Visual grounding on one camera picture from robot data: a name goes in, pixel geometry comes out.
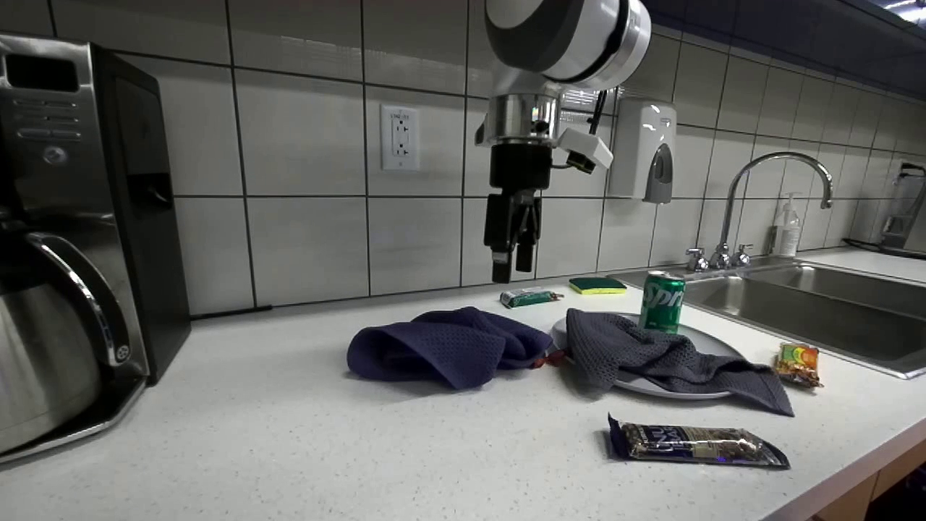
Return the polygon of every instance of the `crumpled towel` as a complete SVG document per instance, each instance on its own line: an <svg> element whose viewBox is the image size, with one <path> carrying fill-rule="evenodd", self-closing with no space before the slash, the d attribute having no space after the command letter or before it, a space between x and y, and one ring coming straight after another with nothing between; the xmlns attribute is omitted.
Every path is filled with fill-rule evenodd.
<svg viewBox="0 0 926 521"><path fill-rule="evenodd" d="M481 388L497 371L533 368L549 348L541 329L463 307L355 332L348 368L361 380L439 380L467 390Z"/></svg>
<svg viewBox="0 0 926 521"><path fill-rule="evenodd" d="M617 312L570 310L568 348L578 385L591 393L643 375L680 393L729 390L743 403L792 417L785 385L769 368L755 368L742 356L697 354L687 335L655 332Z"/></svg>

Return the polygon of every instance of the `carafe handle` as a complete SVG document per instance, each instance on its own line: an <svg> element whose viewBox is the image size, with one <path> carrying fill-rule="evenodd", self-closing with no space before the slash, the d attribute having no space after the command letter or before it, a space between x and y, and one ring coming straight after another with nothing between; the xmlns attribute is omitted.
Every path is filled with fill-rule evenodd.
<svg viewBox="0 0 926 521"><path fill-rule="evenodd" d="M30 230L26 242L46 258L72 284L95 339L95 359L104 368L125 368L130 361L130 335L122 307L104 274L62 235Z"/></svg>

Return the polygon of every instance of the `green can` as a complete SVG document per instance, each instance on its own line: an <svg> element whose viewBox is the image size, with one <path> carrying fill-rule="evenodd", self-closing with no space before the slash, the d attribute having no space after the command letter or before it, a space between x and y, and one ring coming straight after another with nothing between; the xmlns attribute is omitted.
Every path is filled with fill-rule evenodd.
<svg viewBox="0 0 926 521"><path fill-rule="evenodd" d="M678 332L687 301L687 277L652 270L643 284L640 323L646 329Z"/></svg>

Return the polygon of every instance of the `outlet cover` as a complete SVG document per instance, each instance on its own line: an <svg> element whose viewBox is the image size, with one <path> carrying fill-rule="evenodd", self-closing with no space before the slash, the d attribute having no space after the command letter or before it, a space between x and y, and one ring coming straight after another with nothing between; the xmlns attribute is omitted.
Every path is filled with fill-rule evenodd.
<svg viewBox="0 0 926 521"><path fill-rule="evenodd" d="M383 105L383 167L419 171L419 113L413 106Z"/></svg>

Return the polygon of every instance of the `stainless steel sink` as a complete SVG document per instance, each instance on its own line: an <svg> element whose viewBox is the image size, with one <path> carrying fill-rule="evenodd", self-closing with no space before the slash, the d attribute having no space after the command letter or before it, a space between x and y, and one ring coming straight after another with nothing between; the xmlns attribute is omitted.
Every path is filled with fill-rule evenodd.
<svg viewBox="0 0 926 521"><path fill-rule="evenodd" d="M732 277L693 277L687 303L901 380L926 374L926 285L782 262Z"/></svg>

